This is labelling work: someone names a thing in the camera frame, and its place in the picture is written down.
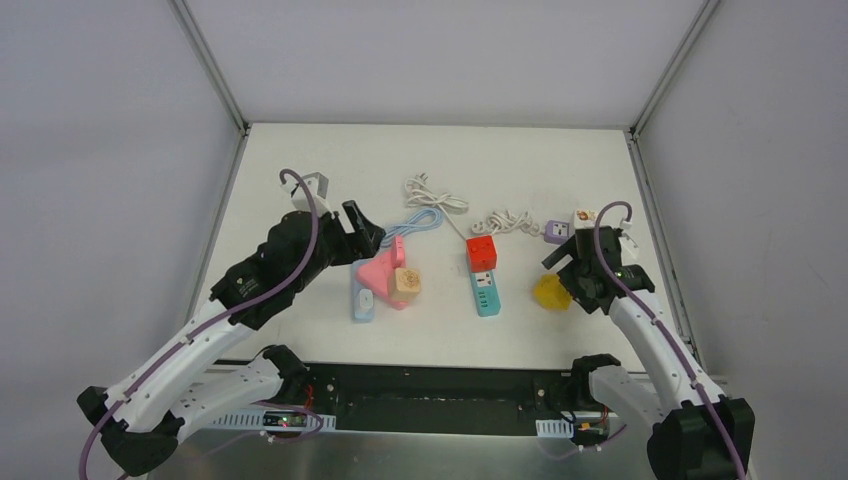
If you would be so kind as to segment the yellow cube plug adapter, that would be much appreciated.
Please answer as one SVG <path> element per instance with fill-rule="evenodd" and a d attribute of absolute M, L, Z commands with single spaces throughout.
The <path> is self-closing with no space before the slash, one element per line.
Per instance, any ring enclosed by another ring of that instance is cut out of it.
<path fill-rule="evenodd" d="M 572 303 L 572 296 L 556 274 L 541 276 L 533 287 L 532 295 L 539 306 L 550 311 L 568 310 Z"/>

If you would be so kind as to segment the red cube plug adapter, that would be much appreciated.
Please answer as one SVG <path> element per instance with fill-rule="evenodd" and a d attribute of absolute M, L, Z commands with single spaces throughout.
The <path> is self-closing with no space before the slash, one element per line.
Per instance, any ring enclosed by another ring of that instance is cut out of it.
<path fill-rule="evenodd" d="M 491 235 L 482 235 L 467 239 L 466 253 L 472 273 L 491 271 L 496 268 L 498 256 Z"/>

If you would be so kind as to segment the teal power strip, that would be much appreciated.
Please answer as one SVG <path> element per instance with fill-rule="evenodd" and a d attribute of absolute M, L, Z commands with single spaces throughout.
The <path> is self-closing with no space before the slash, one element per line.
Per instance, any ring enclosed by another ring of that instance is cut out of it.
<path fill-rule="evenodd" d="M 501 311 L 501 301 L 494 271 L 472 273 L 470 279 L 477 314 L 483 318 L 497 316 Z"/>

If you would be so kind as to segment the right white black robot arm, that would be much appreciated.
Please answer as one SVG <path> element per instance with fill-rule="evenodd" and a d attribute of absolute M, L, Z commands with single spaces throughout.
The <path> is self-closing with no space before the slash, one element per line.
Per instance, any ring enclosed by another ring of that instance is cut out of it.
<path fill-rule="evenodd" d="M 568 261 L 559 283 L 585 312 L 602 312 L 624 334 L 651 384 L 638 384 L 609 354 L 584 356 L 572 364 L 561 409 L 600 404 L 618 414 L 645 436 L 658 479 L 744 479 L 753 409 L 726 394 L 667 324 L 647 273 L 622 262 L 624 236 L 621 228 L 576 226 L 543 265 Z"/>

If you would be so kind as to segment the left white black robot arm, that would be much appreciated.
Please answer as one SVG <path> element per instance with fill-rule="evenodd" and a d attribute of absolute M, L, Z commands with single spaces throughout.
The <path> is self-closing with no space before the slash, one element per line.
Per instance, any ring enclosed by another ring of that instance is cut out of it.
<path fill-rule="evenodd" d="M 288 405 L 303 396 L 306 369 L 284 345 L 266 348 L 248 366 L 204 387 L 192 382 L 232 346 L 291 307 L 295 296 L 325 269 L 377 254 L 385 230 L 368 220 L 355 201 L 342 207 L 351 231 L 337 213 L 318 215 L 315 206 L 285 214 L 142 367 L 108 388 L 89 386 L 78 396 L 77 404 L 93 426 L 80 453 L 80 478 L 87 476 L 96 442 L 125 477 L 137 477 L 156 469 L 193 433 L 233 409 L 272 398 Z"/>

